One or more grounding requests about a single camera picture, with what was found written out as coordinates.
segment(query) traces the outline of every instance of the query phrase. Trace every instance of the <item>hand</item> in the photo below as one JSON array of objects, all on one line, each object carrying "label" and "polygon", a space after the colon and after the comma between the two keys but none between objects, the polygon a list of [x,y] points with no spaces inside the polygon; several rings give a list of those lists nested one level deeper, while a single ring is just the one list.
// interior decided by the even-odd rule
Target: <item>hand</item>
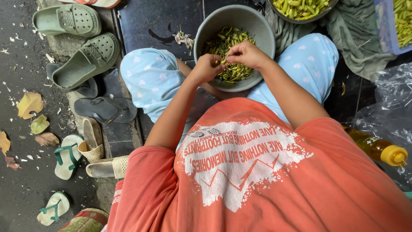
[{"label": "hand", "polygon": [[205,54],[197,60],[197,64],[186,79],[193,80],[197,85],[213,80],[215,76],[228,67],[220,64],[223,58],[219,55]]},{"label": "hand", "polygon": [[226,57],[228,63],[241,63],[259,72],[265,67],[266,61],[273,60],[249,41],[243,41],[230,48]]}]

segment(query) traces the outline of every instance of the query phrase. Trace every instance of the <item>metal bowl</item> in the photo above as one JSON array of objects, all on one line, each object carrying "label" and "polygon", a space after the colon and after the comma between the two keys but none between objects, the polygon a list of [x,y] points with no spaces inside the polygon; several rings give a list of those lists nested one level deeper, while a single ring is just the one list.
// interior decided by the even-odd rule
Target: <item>metal bowl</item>
[{"label": "metal bowl", "polygon": [[283,18],[284,20],[291,22],[293,24],[305,24],[305,23],[310,23],[313,21],[316,21],[320,18],[322,18],[323,16],[325,16],[337,3],[338,0],[333,0],[332,2],[329,3],[329,8],[326,9],[325,11],[323,11],[322,13],[316,15],[313,18],[307,19],[307,20],[296,20],[296,19],[290,19],[286,16],[284,16],[283,14],[281,14],[273,5],[271,0],[266,0],[266,2],[270,5],[270,7],[272,7],[272,10],[275,12],[275,14],[279,15],[281,18]]},{"label": "metal bowl", "polygon": [[[196,40],[194,41],[194,61],[202,55],[201,51],[206,41],[210,40],[224,26],[234,26],[242,28],[253,35],[256,46],[260,48],[272,59],[275,57],[275,37],[269,23],[257,10],[242,6],[229,5],[213,11],[200,25],[197,30]],[[258,71],[253,73],[245,80],[236,84],[224,83],[215,78],[209,84],[225,92],[238,92],[252,88],[263,79]]]}]

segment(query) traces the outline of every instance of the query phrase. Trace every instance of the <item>sandal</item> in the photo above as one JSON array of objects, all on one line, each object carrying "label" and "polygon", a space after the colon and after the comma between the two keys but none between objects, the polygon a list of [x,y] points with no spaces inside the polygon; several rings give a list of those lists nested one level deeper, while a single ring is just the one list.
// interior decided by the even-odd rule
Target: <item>sandal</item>
[{"label": "sandal", "polygon": [[79,152],[89,162],[100,160],[104,157],[103,139],[99,123],[94,118],[83,119],[84,141],[79,145]]},{"label": "sandal", "polygon": [[121,179],[126,174],[128,158],[129,156],[119,156],[97,160],[87,165],[86,172],[90,177],[115,177]]},{"label": "sandal", "polygon": [[79,144],[84,141],[81,135],[66,136],[61,142],[61,146],[54,151],[57,159],[54,173],[57,177],[68,180],[73,174],[73,170],[79,165],[82,154],[78,150]]},{"label": "sandal", "polygon": [[43,225],[59,221],[59,217],[70,208],[68,196],[64,192],[56,192],[51,196],[45,208],[41,208],[37,220]]},{"label": "sandal", "polygon": [[[54,71],[62,67],[62,64],[59,63],[47,63],[46,64],[46,74],[47,76],[52,76]],[[101,92],[101,83],[96,80],[95,77],[88,79],[74,89],[67,90],[67,92],[76,91],[81,95],[88,98],[95,98],[100,95]]]},{"label": "sandal", "polygon": [[60,2],[74,3],[78,2],[81,4],[92,5],[95,7],[113,8],[119,4],[120,0],[59,0]]},{"label": "sandal", "polygon": [[102,30],[97,12],[82,4],[59,5],[39,10],[34,13],[32,21],[34,28],[47,36],[69,33],[94,37]]},{"label": "sandal", "polygon": [[80,98],[75,101],[74,108],[78,115],[95,118],[100,123],[128,123],[137,115],[136,106],[128,98]]},{"label": "sandal", "polygon": [[74,89],[89,78],[112,68],[119,54],[116,36],[104,33],[85,43],[52,74],[51,80],[61,89]]}]

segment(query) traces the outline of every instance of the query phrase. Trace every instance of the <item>black flip-flop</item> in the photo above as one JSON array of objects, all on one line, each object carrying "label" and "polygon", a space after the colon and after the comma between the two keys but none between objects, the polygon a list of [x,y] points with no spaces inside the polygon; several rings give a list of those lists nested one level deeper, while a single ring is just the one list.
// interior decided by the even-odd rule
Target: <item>black flip-flop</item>
[{"label": "black flip-flop", "polygon": [[74,108],[78,115],[95,118],[100,123],[128,123],[137,115],[136,106],[128,98],[80,98],[75,101]]},{"label": "black flip-flop", "polygon": [[[53,75],[54,71],[62,67],[63,64],[58,64],[58,63],[48,63],[46,64],[46,74],[49,78]],[[74,89],[71,90],[64,90],[64,92],[72,92],[76,91],[80,93],[81,95],[87,97],[87,98],[95,98],[100,95],[100,85],[99,82],[95,79],[95,77],[87,79],[85,82],[83,82],[81,85],[77,86]]]}]

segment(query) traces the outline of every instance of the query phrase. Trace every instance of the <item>cooking oil bottle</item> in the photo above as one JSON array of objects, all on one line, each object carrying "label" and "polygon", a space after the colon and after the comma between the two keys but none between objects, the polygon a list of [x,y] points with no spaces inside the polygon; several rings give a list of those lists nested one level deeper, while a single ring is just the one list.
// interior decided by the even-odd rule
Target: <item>cooking oil bottle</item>
[{"label": "cooking oil bottle", "polygon": [[405,160],[408,157],[408,152],[404,148],[347,126],[344,126],[343,129],[369,157],[391,166],[407,165]]}]

